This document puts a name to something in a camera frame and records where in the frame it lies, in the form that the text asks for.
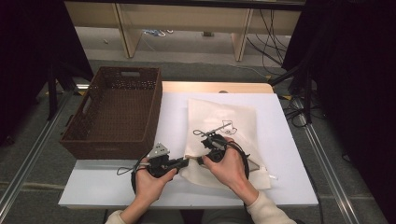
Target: person's right hand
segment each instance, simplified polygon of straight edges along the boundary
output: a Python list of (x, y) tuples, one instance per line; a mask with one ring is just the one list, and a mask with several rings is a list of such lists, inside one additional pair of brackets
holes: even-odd
[[(227, 142), (233, 141), (232, 138), (224, 138)], [(203, 156), (202, 159), (216, 179), (230, 188), (245, 204), (251, 205), (259, 197), (259, 192), (245, 176), (245, 166), (237, 149), (227, 146), (224, 158), (220, 162), (213, 162), (207, 156)]]

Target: sleeve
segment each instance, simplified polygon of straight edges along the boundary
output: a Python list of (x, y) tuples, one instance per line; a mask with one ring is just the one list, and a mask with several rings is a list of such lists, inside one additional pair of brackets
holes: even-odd
[(247, 207), (255, 224), (279, 223), (279, 224), (296, 224), (281, 209), (276, 207), (264, 192), (259, 191), (259, 197), (256, 201)]
[(122, 210), (113, 212), (107, 219), (106, 224), (126, 224), (120, 217)]

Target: brown wicker basket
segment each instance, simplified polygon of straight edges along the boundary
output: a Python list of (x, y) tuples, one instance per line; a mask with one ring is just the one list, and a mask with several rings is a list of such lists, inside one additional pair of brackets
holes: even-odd
[(154, 145), (159, 68), (101, 67), (60, 143), (78, 160), (136, 160)]

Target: white table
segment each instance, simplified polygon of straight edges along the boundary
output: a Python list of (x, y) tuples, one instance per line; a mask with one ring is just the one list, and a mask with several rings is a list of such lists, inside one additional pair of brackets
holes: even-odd
[[(278, 178), (272, 179), (272, 188), (265, 193), (277, 205), (318, 204), (280, 103), (273, 93), (164, 92), (155, 142), (170, 149), (171, 159), (183, 156), (189, 97), (255, 106), (260, 153), (270, 175)], [(77, 161), (59, 205), (69, 208), (125, 207), (134, 199), (131, 175), (117, 175), (117, 170), (133, 165), (134, 161)], [(177, 175), (151, 207), (198, 209), (242, 205), (231, 191), (196, 186)]]

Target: floor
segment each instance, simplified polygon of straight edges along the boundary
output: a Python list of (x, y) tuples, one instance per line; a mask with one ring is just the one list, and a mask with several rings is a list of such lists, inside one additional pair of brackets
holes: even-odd
[[(215, 33), (213, 36), (203, 36), (203, 33), (199, 32), (174, 31), (172, 34), (166, 34), (165, 37), (142, 35), (135, 56), (127, 59), (124, 56), (118, 30), (77, 28), (77, 31), (89, 60), (226, 64), (234, 68), (246, 69), (257, 67), (254, 72), (266, 78), (276, 77), (276, 73), (282, 72), (277, 63), (262, 57), (262, 54), (249, 43), (246, 45), (243, 61), (236, 62), (228, 34)], [(259, 35), (260, 39), (255, 35), (248, 37), (253, 44), (263, 48), (260, 39), (265, 40), (265, 35)], [(290, 36), (278, 38), (286, 46), (290, 40)], [(268, 54), (281, 61), (275, 50), (267, 49)], [(275, 91), (279, 95), (287, 95), (289, 82), (285, 80), (277, 85)], [(78, 106), (80, 96), (74, 95), (72, 98), (73, 100), (67, 103), (64, 110), (66, 114), (72, 114)], [(37, 101), (38, 104), (28, 111), (28, 116), (14, 133), (16, 139), (23, 140), (16, 141), (11, 146), (0, 147), (2, 194), (18, 172), (46, 122), (48, 97), (45, 89), (37, 96)], [(289, 100), (281, 99), (280, 103), (284, 108), (290, 106)], [(305, 223), (320, 223), (322, 219), (323, 223), (388, 223), (359, 172), (347, 161), (347, 158), (342, 157), (343, 148), (331, 124), (320, 109), (312, 110), (312, 114), (312, 126), (299, 127), (304, 124), (303, 117), (289, 119), (289, 125), (307, 172), (312, 176), (320, 204), (312, 207), (282, 207), (282, 209), (290, 217), (298, 218)], [(67, 121), (68, 117), (63, 116), (54, 127), (21, 192), (10, 207), (4, 223), (102, 223), (106, 219), (105, 209), (71, 210), (58, 205), (64, 185), (75, 164), (75, 159), (66, 150), (58, 150), (59, 137)], [(317, 139), (309, 138), (310, 133), (316, 135)], [(314, 146), (313, 141), (317, 141), (316, 147), (319, 145), (319, 148)], [(318, 159), (323, 153), (332, 168), (330, 174), (326, 172), (323, 162)], [(338, 200), (340, 190), (345, 193), (346, 201)], [(344, 202), (350, 203), (352, 217), (345, 214)]]

